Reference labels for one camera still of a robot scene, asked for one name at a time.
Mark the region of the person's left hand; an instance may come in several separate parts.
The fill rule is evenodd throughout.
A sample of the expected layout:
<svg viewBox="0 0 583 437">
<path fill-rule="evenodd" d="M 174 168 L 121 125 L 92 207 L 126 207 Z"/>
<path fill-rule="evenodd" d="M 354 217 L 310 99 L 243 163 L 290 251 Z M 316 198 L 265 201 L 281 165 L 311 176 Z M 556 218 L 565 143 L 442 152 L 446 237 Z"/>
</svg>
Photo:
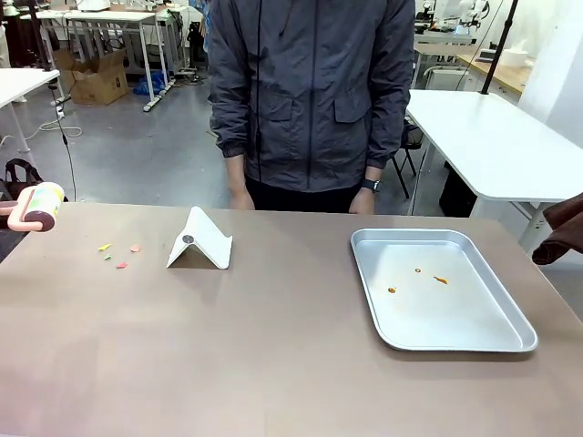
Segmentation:
<svg viewBox="0 0 583 437">
<path fill-rule="evenodd" d="M 374 213 L 374 192 L 360 188 L 349 207 L 350 214 L 372 215 Z"/>
</svg>

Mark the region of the person's right hand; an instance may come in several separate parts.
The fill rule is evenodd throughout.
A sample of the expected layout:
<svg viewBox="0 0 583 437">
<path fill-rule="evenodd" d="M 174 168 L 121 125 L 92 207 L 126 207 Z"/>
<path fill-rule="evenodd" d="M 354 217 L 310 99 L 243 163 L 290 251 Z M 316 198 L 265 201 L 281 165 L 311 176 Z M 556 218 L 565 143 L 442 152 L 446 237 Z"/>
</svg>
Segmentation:
<svg viewBox="0 0 583 437">
<path fill-rule="evenodd" d="M 237 186 L 229 186 L 230 192 L 230 207 L 232 209 L 240 210 L 254 210 L 255 205 L 250 192 L 244 184 Z"/>
</svg>

